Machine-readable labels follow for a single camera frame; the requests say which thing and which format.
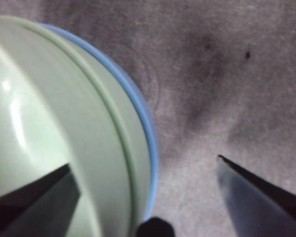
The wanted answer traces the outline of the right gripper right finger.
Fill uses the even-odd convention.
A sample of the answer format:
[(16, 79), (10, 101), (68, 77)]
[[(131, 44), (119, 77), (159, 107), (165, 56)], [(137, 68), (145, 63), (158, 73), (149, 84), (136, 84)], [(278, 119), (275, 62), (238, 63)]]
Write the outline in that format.
[(239, 237), (296, 237), (296, 195), (219, 155), (217, 178)]

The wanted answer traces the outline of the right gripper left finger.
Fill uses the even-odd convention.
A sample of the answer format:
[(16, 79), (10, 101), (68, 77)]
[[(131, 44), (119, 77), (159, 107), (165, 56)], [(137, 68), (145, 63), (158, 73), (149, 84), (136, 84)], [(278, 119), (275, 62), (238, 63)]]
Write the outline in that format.
[(0, 197), (0, 237), (64, 237), (80, 197), (69, 165)]

